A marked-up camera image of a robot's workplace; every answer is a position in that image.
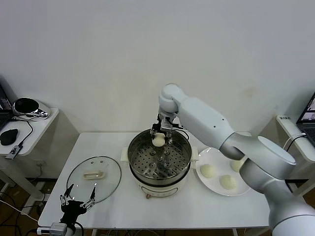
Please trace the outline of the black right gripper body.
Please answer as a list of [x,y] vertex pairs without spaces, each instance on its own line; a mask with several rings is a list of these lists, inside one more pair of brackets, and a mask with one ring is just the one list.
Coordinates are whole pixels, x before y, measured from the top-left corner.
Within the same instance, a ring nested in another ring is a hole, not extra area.
[[174,119],[177,117],[176,113],[164,113],[158,114],[158,123],[160,124],[160,133],[166,134],[167,131],[173,130]]

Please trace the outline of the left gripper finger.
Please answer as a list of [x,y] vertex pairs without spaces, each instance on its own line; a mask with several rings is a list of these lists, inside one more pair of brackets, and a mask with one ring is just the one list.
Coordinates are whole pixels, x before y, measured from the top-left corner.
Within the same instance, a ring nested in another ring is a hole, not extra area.
[[95,204],[95,187],[92,190],[90,198],[86,202],[82,203],[80,207],[85,208],[85,209],[90,209],[94,204]]
[[68,201],[72,200],[72,198],[70,197],[70,193],[72,191],[73,186],[74,184],[68,187],[66,191],[64,192],[64,194],[60,195],[60,201],[61,201],[62,206],[68,204]]

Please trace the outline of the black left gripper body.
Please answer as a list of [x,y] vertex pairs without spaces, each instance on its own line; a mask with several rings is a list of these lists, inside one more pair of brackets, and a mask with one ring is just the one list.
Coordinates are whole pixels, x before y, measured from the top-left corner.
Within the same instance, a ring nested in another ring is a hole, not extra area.
[[63,216],[61,223],[75,223],[78,216],[85,214],[85,208],[82,206],[84,202],[69,200],[67,204],[61,206]]

